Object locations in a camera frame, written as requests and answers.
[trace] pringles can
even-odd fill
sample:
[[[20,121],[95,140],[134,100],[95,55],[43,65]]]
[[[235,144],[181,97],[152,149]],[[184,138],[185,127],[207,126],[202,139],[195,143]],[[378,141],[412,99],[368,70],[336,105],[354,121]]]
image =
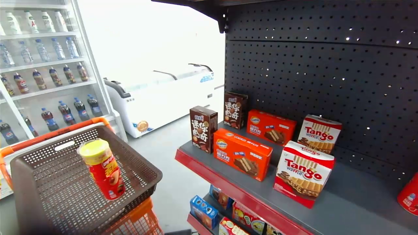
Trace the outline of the pringles can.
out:
[[[123,195],[125,184],[107,141],[100,138],[87,141],[80,145],[77,153],[83,158],[90,175],[107,200],[115,200]]]
[[[409,213],[418,216],[418,173],[405,185],[398,195],[398,202]]]

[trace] brown plastic basket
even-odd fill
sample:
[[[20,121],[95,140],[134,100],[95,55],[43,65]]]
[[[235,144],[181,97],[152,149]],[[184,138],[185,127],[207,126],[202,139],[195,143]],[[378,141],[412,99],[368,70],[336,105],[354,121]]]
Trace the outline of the brown plastic basket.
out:
[[[161,180],[160,170],[106,126],[74,132],[11,161],[22,234],[101,234],[151,196]],[[114,201],[104,198],[76,152],[81,143],[96,138],[109,142],[126,184],[125,193]],[[70,147],[55,150],[70,141]]]

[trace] yellow can lid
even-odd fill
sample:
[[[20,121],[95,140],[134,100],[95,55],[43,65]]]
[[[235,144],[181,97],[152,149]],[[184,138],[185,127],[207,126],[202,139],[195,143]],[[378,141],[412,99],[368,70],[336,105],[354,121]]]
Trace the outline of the yellow can lid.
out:
[[[101,156],[104,151],[109,148],[109,143],[100,138],[88,142],[84,146],[80,147],[79,154],[83,158],[92,158]]]

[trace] red round container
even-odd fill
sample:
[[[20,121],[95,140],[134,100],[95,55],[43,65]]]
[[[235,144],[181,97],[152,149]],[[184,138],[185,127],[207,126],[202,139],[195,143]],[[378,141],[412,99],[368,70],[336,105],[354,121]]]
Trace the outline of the red round container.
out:
[[[398,202],[409,213],[418,216],[418,173],[402,189]]]

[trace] refrigerator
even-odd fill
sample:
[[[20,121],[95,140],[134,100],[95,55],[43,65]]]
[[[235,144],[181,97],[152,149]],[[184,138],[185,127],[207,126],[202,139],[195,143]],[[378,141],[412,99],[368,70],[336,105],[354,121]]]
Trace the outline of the refrigerator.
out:
[[[127,141],[94,62],[77,1],[0,0],[0,24],[0,148],[46,134],[54,123],[64,128],[97,116]],[[59,101],[71,115],[68,109],[60,111]],[[43,108],[52,121],[42,117]],[[10,190],[1,175],[0,180],[3,198]]]

